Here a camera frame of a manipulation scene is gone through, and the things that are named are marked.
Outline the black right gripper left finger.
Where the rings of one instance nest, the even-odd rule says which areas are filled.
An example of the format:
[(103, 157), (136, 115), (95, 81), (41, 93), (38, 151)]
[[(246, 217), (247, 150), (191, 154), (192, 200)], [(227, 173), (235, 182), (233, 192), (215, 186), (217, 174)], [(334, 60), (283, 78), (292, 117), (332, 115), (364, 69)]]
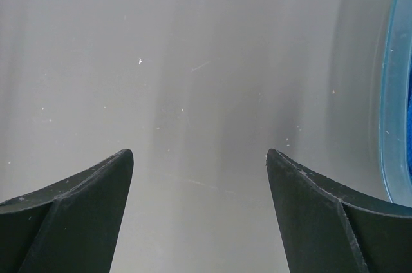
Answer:
[(1, 272), (109, 272), (133, 175), (123, 149), (1, 203)]

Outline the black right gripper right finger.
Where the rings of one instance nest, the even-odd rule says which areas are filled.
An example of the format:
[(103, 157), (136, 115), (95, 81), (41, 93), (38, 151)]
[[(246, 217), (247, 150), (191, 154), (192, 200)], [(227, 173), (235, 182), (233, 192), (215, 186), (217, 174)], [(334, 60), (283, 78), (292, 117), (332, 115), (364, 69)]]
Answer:
[(267, 173), (291, 272), (411, 272), (411, 208), (270, 149)]

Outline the blue towel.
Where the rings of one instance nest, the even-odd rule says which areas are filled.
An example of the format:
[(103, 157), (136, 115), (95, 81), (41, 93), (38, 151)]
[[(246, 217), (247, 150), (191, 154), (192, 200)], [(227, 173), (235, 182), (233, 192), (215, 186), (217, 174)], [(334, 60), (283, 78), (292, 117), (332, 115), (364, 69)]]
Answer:
[(409, 76), (408, 104), (406, 120), (406, 154), (409, 174), (412, 170), (412, 108), (411, 108), (411, 76)]

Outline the translucent blue tray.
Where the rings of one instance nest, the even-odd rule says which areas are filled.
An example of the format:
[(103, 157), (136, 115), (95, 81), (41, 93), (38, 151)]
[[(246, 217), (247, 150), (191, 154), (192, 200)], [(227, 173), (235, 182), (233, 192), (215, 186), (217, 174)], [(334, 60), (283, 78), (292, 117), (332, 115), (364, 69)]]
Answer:
[(411, 206), (407, 110), (411, 77), (411, 0), (392, 0), (382, 63), (379, 158), (391, 202)]

